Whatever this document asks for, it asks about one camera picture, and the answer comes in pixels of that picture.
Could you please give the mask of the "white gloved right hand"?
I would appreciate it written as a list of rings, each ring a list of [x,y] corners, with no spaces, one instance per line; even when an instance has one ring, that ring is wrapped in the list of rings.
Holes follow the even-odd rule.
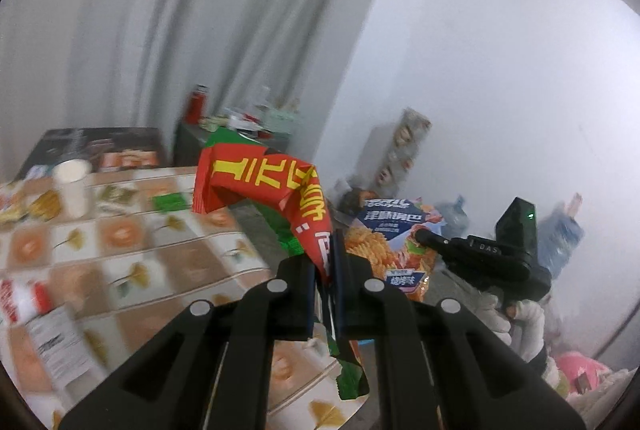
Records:
[[[503,308],[496,295],[481,293],[474,314],[526,363],[546,361],[544,309],[539,303],[520,300]]]

